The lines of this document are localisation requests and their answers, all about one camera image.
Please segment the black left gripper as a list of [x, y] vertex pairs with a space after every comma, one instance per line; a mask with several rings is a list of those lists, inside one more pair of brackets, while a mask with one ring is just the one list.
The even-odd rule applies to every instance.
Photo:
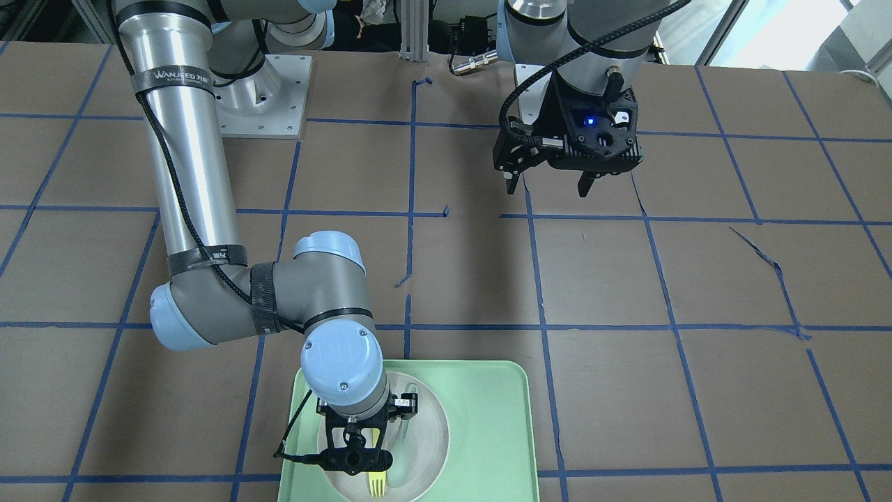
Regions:
[[[509, 116], [513, 102], [539, 79], [548, 79], [539, 115], [531, 124]], [[578, 197], [587, 197], [599, 175], [631, 171], [643, 161], [636, 137], [638, 104], [616, 66], [606, 70], [601, 96], [570, 85], [557, 70], [538, 70], [507, 96], [499, 112], [500, 133], [493, 147], [493, 164], [506, 174], [507, 194], [516, 193], [522, 173], [541, 162], [555, 169], [582, 174]]]

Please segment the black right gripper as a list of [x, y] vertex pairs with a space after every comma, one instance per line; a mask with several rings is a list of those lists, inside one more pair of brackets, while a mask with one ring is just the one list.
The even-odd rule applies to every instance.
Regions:
[[328, 403], [316, 401], [316, 412], [324, 416], [326, 447], [316, 463], [325, 471], [343, 471], [356, 476], [363, 471], [386, 471], [393, 455], [383, 447], [389, 423], [411, 419], [418, 411], [418, 394], [392, 394], [385, 406], [366, 419], [347, 419], [335, 413]]

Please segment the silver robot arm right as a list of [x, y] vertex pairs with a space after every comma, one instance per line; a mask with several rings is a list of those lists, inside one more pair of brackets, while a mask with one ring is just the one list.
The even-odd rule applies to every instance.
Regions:
[[236, 222], [211, 70], [215, 24], [265, 20], [258, 54], [232, 71], [264, 67], [265, 44], [322, 48], [335, 38], [335, 1], [109, 1], [109, 25], [157, 147], [159, 210], [167, 233], [169, 282], [153, 290], [150, 318], [176, 351], [294, 330], [306, 337], [300, 368], [321, 401], [326, 445], [276, 458], [356, 476], [386, 471], [383, 438], [420, 407], [415, 393], [392, 394], [359, 245], [340, 231], [301, 238], [293, 257], [249, 266]]

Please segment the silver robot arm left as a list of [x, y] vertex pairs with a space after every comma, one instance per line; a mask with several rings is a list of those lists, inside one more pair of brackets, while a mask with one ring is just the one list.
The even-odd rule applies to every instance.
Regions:
[[501, 1], [497, 54], [536, 66], [499, 110], [493, 167], [513, 194], [523, 172], [548, 163], [594, 181], [644, 158], [633, 79], [659, 23], [684, 1]]

